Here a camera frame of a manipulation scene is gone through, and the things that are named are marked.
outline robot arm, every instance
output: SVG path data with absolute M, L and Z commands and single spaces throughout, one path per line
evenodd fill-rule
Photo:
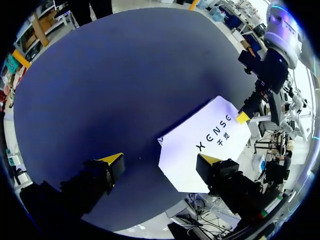
M 288 69 L 297 67 L 301 54 L 301 33 L 298 24 L 279 0 L 272 1 L 267 11 L 267 28 L 264 44 L 267 47 L 262 60 L 256 59 L 247 51 L 242 51 L 238 60 L 246 66 L 245 72 L 257 75 L 255 91 L 244 101 L 237 121 L 250 120 L 258 110 L 261 100 L 278 94 L 288 79 Z

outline blue tabletop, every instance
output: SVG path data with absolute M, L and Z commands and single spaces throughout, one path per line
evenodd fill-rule
M 125 11 L 72 31 L 16 90 L 15 131 L 30 177 L 58 189 L 83 161 L 123 152 L 125 173 L 83 219 L 118 231 L 164 212 L 186 193 L 158 168 L 157 138 L 218 95 L 242 106 L 255 77 L 238 56 L 210 20 L 181 9 Z

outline white box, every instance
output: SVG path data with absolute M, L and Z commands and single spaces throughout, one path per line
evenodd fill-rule
M 236 121 L 238 110 L 221 96 L 158 139 L 158 166 L 179 192 L 208 193 L 196 170 L 199 153 L 237 161 L 250 138 L 246 123 Z

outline white wall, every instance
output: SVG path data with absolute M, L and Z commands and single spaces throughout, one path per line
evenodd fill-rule
M 267 26 L 267 9 L 269 4 L 264 0 L 248 0 L 248 2 L 258 10 L 258 15 L 261 17 L 261 23 Z

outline blue container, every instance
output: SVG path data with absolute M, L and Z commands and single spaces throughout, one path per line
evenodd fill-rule
M 215 22 L 223 22 L 224 16 L 220 11 L 217 11 L 215 14 L 212 15 L 212 19 Z
M 200 0 L 197 5 L 196 5 L 199 9 L 205 9 L 207 7 L 207 2 L 206 0 Z
M 216 12 L 220 12 L 219 8 L 213 7 L 213 8 L 211 8 L 211 10 L 209 11 L 209 14 L 210 14 L 211 16 L 213 16 Z

